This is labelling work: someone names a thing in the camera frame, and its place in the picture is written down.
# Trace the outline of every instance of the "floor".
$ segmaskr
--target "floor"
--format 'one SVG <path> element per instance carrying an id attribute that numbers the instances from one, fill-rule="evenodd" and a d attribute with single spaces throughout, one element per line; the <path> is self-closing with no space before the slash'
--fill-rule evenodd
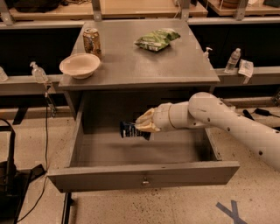
<path id="1" fill-rule="evenodd" d="M 270 108 L 280 116 L 280 108 Z M 46 165 L 46 109 L 32 108 L 16 131 L 15 163 L 18 170 Z M 11 123 L 14 112 L 2 109 L 0 117 Z M 280 119 L 253 114 L 260 123 L 279 127 Z M 59 108 L 55 118 L 48 114 L 48 165 L 67 165 L 74 119 L 68 108 Z M 231 224 L 279 223 L 280 172 L 256 158 L 244 145 L 223 130 L 213 128 L 213 140 L 223 160 L 239 161 L 240 169 L 226 185 L 187 186 L 106 192 L 74 192 L 70 224 L 161 223 Z M 5 148 L 6 136 L 0 138 Z M 6 159 L 0 151 L 0 161 Z M 46 176 L 30 183 L 20 217 L 35 204 Z M 65 194 L 47 179 L 46 189 L 35 209 L 20 224 L 61 223 Z"/>

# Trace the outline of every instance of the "wooden table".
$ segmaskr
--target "wooden table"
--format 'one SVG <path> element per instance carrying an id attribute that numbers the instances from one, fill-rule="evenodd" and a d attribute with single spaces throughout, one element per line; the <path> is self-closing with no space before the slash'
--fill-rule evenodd
<path id="1" fill-rule="evenodd" d="M 179 8 L 173 0 L 101 0 L 103 18 L 173 18 Z M 21 13 L 10 9 L 16 20 L 58 20 L 58 19 L 92 19 L 94 12 L 91 3 L 60 5 L 46 13 Z M 206 17 L 207 10 L 198 3 L 191 4 L 190 17 Z"/>
<path id="2" fill-rule="evenodd" d="M 219 0 L 204 0 L 208 6 L 213 9 L 219 16 L 233 16 L 236 9 L 221 7 Z M 251 6 L 247 6 L 245 16 L 265 16 L 265 15 L 279 15 L 280 8 L 271 7 L 263 4 L 263 0 L 258 0 Z"/>

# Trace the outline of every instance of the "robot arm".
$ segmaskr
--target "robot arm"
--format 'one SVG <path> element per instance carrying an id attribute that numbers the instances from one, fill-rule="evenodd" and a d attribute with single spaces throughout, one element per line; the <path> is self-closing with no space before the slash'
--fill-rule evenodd
<path id="1" fill-rule="evenodd" d="M 189 101 L 161 104 L 136 120 L 136 128 L 159 132 L 214 126 L 248 146 L 260 159 L 280 171 L 280 133 L 236 114 L 209 93 L 197 93 Z"/>

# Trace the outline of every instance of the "drawer knob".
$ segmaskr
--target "drawer knob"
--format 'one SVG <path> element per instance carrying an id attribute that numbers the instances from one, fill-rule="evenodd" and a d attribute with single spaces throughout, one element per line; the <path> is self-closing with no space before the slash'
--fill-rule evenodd
<path id="1" fill-rule="evenodd" d="M 150 182 L 148 181 L 148 179 L 146 177 L 143 178 L 143 182 L 142 182 L 142 186 L 149 186 Z"/>

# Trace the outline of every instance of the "white bowl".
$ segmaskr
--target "white bowl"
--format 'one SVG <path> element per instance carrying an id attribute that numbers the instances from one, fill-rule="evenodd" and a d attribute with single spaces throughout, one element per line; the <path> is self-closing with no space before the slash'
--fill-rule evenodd
<path id="1" fill-rule="evenodd" d="M 91 53 L 77 53 L 61 61 L 59 69 L 75 79 L 86 79 L 100 65 L 100 59 Z"/>

